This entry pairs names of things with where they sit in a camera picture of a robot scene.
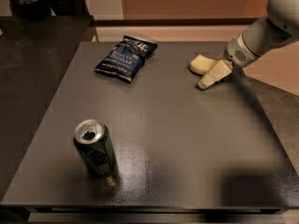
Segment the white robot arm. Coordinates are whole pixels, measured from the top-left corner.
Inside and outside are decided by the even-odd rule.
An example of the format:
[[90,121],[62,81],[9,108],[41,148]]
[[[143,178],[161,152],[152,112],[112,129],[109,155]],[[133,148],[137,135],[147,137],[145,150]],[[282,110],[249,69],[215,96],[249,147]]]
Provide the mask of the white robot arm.
[[235,66],[244,68],[266,52],[298,40],[299,0],[268,0],[266,12],[234,37],[222,55],[212,62],[198,82],[202,90],[229,76]]

